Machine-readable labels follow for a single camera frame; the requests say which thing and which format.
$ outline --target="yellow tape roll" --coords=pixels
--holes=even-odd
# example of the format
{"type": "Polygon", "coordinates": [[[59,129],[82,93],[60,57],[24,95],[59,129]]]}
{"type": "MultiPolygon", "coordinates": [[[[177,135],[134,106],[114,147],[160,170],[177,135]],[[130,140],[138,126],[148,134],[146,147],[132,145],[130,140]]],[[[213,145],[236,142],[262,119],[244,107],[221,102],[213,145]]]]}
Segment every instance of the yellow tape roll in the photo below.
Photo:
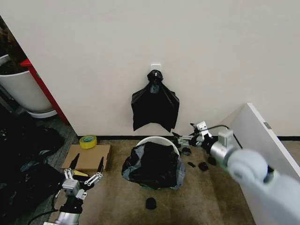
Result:
{"type": "Polygon", "coordinates": [[[83,149],[91,149],[97,144],[97,137],[95,135],[83,136],[80,138],[79,143],[83,149]]]}

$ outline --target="trash bin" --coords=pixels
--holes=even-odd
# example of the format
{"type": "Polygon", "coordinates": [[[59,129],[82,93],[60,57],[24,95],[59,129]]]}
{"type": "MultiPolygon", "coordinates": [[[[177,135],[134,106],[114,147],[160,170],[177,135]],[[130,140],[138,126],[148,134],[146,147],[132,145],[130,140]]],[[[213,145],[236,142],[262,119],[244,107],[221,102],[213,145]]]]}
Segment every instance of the trash bin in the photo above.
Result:
{"type": "Polygon", "coordinates": [[[122,167],[122,176],[144,188],[179,189],[185,166],[176,146],[166,138],[153,136],[141,140],[131,150],[122,167]]]}

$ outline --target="white wall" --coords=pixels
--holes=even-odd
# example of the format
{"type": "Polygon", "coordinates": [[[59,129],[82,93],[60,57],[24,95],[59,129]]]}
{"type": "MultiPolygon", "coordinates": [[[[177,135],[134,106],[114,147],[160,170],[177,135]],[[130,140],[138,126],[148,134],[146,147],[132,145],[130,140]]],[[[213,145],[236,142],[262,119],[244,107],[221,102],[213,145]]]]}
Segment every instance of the white wall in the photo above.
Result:
{"type": "Polygon", "coordinates": [[[277,135],[300,135],[298,0],[2,0],[0,14],[78,135],[132,129],[131,94],[161,62],[180,98],[176,132],[253,102],[277,135]]]}

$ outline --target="wire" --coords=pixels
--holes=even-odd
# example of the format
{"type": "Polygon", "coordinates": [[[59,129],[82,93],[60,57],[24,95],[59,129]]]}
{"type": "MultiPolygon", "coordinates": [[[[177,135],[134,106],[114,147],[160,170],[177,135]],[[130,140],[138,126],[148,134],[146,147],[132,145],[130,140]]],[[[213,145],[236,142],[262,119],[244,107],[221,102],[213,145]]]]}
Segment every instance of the wire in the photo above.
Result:
{"type": "MultiPolygon", "coordinates": [[[[213,127],[209,127],[209,128],[206,128],[204,130],[200,130],[200,131],[205,131],[205,130],[210,130],[210,129],[214,129],[214,128],[219,128],[219,127],[224,127],[224,128],[227,128],[227,129],[230,129],[228,126],[226,125],[216,125],[216,126],[213,126],[213,127]]],[[[238,145],[240,146],[240,148],[242,149],[242,145],[240,144],[239,140],[237,139],[237,137],[235,136],[235,134],[233,134],[233,137],[235,138],[236,142],[238,143],[238,145]]]]}
{"type": "Polygon", "coordinates": [[[57,212],[58,210],[55,209],[55,194],[53,195],[53,198],[51,200],[51,210],[50,211],[47,211],[47,212],[44,212],[44,213],[41,213],[41,214],[38,214],[37,216],[35,216],[34,218],[32,218],[27,225],[30,225],[34,220],[36,220],[37,218],[41,217],[41,216],[44,216],[44,215],[47,215],[47,214],[50,214],[50,213],[53,213],[53,212],[57,212]]]}
{"type": "Polygon", "coordinates": [[[53,213],[53,212],[57,212],[58,210],[51,210],[51,211],[48,211],[48,212],[44,212],[44,213],[41,213],[41,214],[38,214],[37,216],[35,216],[34,218],[32,218],[27,225],[30,225],[35,219],[43,216],[43,215],[47,215],[47,214],[50,214],[50,213],[53,213]]]}

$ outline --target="black object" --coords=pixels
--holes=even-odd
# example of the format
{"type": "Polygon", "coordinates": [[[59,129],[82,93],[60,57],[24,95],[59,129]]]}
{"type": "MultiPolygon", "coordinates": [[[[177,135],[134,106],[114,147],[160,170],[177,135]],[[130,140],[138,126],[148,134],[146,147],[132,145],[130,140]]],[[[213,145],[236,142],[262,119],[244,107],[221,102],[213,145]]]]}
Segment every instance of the black object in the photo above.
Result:
{"type": "Polygon", "coordinates": [[[190,154],[192,154],[191,149],[186,148],[186,147],[183,148],[181,151],[182,151],[182,154],[185,156],[189,156],[190,154]]]}
{"type": "Polygon", "coordinates": [[[76,168],[76,165],[77,165],[77,162],[78,162],[78,159],[79,159],[79,155],[80,155],[80,153],[78,153],[78,154],[76,155],[76,157],[72,160],[72,162],[71,162],[71,164],[70,164],[70,168],[71,168],[72,170],[74,170],[74,169],[76,168]]]}
{"type": "Polygon", "coordinates": [[[64,176],[46,163],[64,143],[51,128],[0,106],[0,224],[32,210],[56,191],[64,176]]]}
{"type": "Polygon", "coordinates": [[[194,163],[192,163],[192,162],[188,162],[187,164],[189,164],[191,167],[193,167],[193,168],[195,168],[196,167],[196,165],[194,164],[194,163]]]}
{"type": "Polygon", "coordinates": [[[209,156],[208,159],[207,159],[207,162],[211,165],[217,165],[217,161],[214,157],[212,156],[209,156]]]}
{"type": "Polygon", "coordinates": [[[179,99],[162,84],[160,71],[152,70],[147,77],[147,86],[132,95],[133,130],[158,123],[170,132],[176,125],[179,99]]]}
{"type": "Polygon", "coordinates": [[[178,189],[184,174],[184,164],[173,146],[153,142],[134,147],[122,168],[125,179],[151,189],[178,189]]]}
{"type": "Polygon", "coordinates": [[[146,209],[153,210],[156,208],[156,201],[154,198],[147,198],[146,209]]]}
{"type": "Polygon", "coordinates": [[[99,172],[99,173],[102,173],[102,171],[103,171],[103,168],[104,168],[103,161],[104,161],[104,157],[101,158],[99,166],[98,166],[97,172],[99,172]]]}
{"type": "Polygon", "coordinates": [[[208,170],[208,166],[207,166],[207,164],[205,162],[199,163],[198,167],[203,172],[206,171],[206,170],[208,170]]]}
{"type": "Polygon", "coordinates": [[[45,162],[31,162],[23,169],[0,188],[0,220],[16,218],[37,207],[59,189],[64,179],[60,172],[45,162]]]}
{"type": "Polygon", "coordinates": [[[82,199],[68,195],[66,203],[63,204],[60,208],[60,212],[81,214],[83,212],[83,209],[81,207],[82,204],[82,199]]]}

